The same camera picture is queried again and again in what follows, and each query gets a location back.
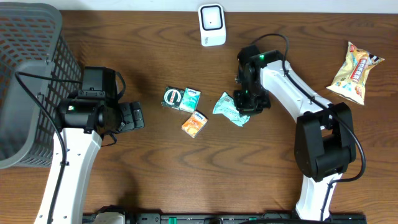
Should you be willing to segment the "black plastic mesh basket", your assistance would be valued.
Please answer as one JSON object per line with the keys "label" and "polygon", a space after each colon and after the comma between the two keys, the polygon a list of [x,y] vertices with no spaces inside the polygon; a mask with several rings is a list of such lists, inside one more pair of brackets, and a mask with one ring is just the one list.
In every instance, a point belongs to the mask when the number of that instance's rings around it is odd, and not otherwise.
{"label": "black plastic mesh basket", "polygon": [[46,114],[80,89],[82,73],[49,4],[1,3],[1,168],[47,167],[54,128]]}

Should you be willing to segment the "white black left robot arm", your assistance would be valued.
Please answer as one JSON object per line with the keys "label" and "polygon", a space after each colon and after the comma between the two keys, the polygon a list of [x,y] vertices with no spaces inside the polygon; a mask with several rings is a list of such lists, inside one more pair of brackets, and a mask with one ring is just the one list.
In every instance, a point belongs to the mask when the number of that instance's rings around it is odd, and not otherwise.
{"label": "white black left robot arm", "polygon": [[141,104],[67,98],[56,110],[53,158],[36,223],[82,223],[90,172],[105,135],[144,127]]}

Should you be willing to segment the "orange tissue pack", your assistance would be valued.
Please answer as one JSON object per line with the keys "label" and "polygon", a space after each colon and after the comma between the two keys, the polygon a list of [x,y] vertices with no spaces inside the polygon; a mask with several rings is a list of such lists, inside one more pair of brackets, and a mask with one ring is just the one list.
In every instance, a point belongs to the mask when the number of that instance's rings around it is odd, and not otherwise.
{"label": "orange tissue pack", "polygon": [[182,130],[185,131],[190,137],[195,138],[197,134],[203,129],[208,122],[208,118],[200,113],[194,111],[186,122],[182,124]]}

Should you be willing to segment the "small green wipes pack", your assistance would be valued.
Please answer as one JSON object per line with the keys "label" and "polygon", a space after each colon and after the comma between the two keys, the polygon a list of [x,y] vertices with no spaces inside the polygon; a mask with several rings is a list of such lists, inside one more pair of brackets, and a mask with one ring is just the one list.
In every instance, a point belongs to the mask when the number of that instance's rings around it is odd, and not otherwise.
{"label": "small green wipes pack", "polygon": [[179,108],[183,111],[193,113],[197,108],[200,95],[200,91],[186,88]]}

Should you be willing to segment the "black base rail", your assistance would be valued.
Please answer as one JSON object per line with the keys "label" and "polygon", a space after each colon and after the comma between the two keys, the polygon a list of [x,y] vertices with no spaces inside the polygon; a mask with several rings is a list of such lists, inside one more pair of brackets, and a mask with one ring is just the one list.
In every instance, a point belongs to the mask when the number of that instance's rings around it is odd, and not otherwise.
{"label": "black base rail", "polygon": [[158,213],[116,213],[115,221],[105,221],[105,214],[83,215],[82,223],[132,224],[239,224],[239,223],[338,223],[366,224],[364,215],[331,215],[325,221],[301,220],[289,213],[266,212],[262,215],[161,215]]}

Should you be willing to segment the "white barcode scanner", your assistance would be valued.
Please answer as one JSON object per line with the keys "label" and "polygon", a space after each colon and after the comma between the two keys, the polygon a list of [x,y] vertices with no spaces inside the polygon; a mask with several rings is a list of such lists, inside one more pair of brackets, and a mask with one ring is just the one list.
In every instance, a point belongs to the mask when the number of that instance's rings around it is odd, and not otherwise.
{"label": "white barcode scanner", "polygon": [[212,47],[226,42],[226,23],[222,5],[204,4],[198,8],[201,45]]}

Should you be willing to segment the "green wet wipes pack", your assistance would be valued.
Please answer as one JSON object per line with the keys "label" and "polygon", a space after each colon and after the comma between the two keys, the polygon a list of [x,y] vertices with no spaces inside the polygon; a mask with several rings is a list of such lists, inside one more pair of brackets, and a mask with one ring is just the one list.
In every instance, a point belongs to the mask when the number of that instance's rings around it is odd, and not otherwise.
{"label": "green wet wipes pack", "polygon": [[241,115],[236,109],[234,99],[230,97],[227,92],[224,92],[220,99],[216,102],[213,108],[213,114],[222,114],[227,117],[232,123],[239,127],[243,127],[250,119],[248,115]]}

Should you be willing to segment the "roll of tape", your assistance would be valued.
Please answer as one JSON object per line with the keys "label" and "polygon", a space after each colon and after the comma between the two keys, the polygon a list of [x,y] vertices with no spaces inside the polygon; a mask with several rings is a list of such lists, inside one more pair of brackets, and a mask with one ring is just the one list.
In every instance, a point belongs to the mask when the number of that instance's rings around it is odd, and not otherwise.
{"label": "roll of tape", "polygon": [[180,109],[180,104],[184,95],[184,91],[171,86],[165,87],[165,93],[162,98],[161,105],[175,110]]}

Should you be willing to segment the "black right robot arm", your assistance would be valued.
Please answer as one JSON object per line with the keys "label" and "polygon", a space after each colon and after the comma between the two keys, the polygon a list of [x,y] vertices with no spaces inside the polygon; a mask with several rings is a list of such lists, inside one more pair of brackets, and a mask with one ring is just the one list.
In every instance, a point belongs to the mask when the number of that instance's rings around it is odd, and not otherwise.
{"label": "black right robot arm", "polygon": [[241,115],[255,115],[271,107],[273,95],[296,123],[294,156],[303,173],[302,191],[295,212],[299,219],[328,221],[336,185],[356,159],[351,110],[334,105],[314,92],[283,60],[278,50],[265,53],[255,45],[241,49],[233,93]]}

